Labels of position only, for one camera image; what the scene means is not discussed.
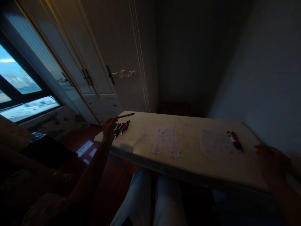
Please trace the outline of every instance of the white pants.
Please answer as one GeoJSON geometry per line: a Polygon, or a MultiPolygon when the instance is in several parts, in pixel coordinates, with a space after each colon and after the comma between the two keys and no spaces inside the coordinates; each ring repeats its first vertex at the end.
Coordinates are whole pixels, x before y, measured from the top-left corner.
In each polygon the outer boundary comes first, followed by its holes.
{"type": "MultiPolygon", "coordinates": [[[[132,225],[151,225],[151,175],[145,169],[136,171],[129,191],[111,225],[120,226],[127,217],[132,225]]],[[[154,225],[187,225],[181,190],[176,180],[160,175],[157,182],[154,225]]]]}

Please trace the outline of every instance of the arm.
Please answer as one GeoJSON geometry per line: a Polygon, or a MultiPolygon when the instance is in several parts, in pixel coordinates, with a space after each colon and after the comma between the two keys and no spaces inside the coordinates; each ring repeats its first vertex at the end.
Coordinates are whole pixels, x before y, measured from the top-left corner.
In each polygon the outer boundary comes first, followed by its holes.
{"type": "Polygon", "coordinates": [[[291,166],[290,160],[276,148],[265,144],[255,146],[258,150],[259,165],[264,180],[288,225],[301,224],[301,198],[286,182],[286,174],[291,166]]]}
{"type": "Polygon", "coordinates": [[[103,141],[69,196],[68,205],[79,202],[89,202],[94,197],[114,140],[114,128],[116,127],[117,119],[118,116],[109,118],[103,124],[103,141]]]}

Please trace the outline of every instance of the pen group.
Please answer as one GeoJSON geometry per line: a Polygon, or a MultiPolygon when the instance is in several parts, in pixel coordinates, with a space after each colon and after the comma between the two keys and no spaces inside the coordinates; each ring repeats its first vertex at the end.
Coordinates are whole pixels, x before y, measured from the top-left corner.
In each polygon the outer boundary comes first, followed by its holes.
{"type": "Polygon", "coordinates": [[[130,122],[130,120],[128,120],[127,122],[122,123],[122,124],[120,124],[120,123],[117,124],[117,127],[116,127],[116,129],[114,131],[115,139],[118,137],[118,135],[120,134],[120,132],[121,132],[121,135],[122,135],[122,134],[124,134],[128,130],[129,122],[130,122]]]}
{"type": "Polygon", "coordinates": [[[236,149],[239,150],[239,152],[244,153],[244,148],[242,147],[241,143],[239,142],[238,136],[236,135],[236,133],[234,133],[232,131],[232,133],[230,133],[229,131],[227,131],[227,134],[229,135],[231,141],[233,142],[233,144],[235,145],[236,149]]]}

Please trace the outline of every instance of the window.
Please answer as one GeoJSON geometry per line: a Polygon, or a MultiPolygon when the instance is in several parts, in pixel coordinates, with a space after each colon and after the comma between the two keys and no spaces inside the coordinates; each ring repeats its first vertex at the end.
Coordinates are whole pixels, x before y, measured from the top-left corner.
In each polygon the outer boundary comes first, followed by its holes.
{"type": "Polygon", "coordinates": [[[0,114],[21,123],[59,106],[44,81],[0,34],[0,114]]]}

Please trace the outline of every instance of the black door handle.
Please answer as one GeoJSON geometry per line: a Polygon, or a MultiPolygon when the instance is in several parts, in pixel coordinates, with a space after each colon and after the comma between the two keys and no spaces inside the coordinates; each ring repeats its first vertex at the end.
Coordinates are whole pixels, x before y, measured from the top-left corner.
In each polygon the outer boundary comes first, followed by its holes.
{"type": "Polygon", "coordinates": [[[106,65],[106,67],[107,67],[107,70],[108,70],[108,73],[109,73],[109,77],[110,77],[110,79],[111,79],[111,82],[113,83],[113,85],[115,85],[115,82],[114,82],[113,76],[112,76],[112,74],[111,74],[111,71],[110,71],[110,69],[109,69],[109,66],[108,66],[108,65],[106,65]]]}
{"type": "Polygon", "coordinates": [[[88,76],[88,79],[90,80],[90,82],[91,82],[91,85],[92,86],[94,86],[94,84],[93,84],[93,82],[92,82],[92,79],[91,79],[91,77],[90,77],[90,75],[89,75],[89,73],[88,73],[88,70],[86,69],[86,73],[87,73],[87,76],[88,76]]]}
{"type": "Polygon", "coordinates": [[[87,79],[86,74],[84,73],[83,69],[82,69],[82,73],[83,73],[84,79],[87,81],[88,85],[91,86],[90,83],[89,83],[89,79],[87,79]]]}

